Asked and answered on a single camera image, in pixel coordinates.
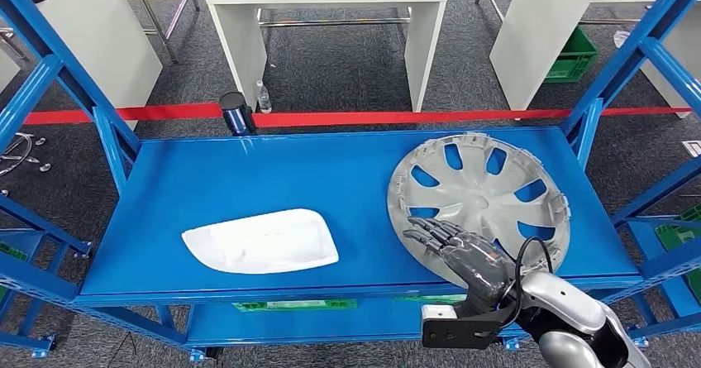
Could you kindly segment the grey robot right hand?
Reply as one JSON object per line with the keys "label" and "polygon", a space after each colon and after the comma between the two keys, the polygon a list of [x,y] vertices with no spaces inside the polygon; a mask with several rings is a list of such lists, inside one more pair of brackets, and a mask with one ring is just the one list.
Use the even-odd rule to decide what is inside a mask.
{"label": "grey robot right hand", "polygon": [[442,262],[465,284],[466,298],[460,311],[466,316],[498,308],[513,285],[515,265],[487,238],[448,221],[410,216],[407,239],[425,246],[428,256]]}

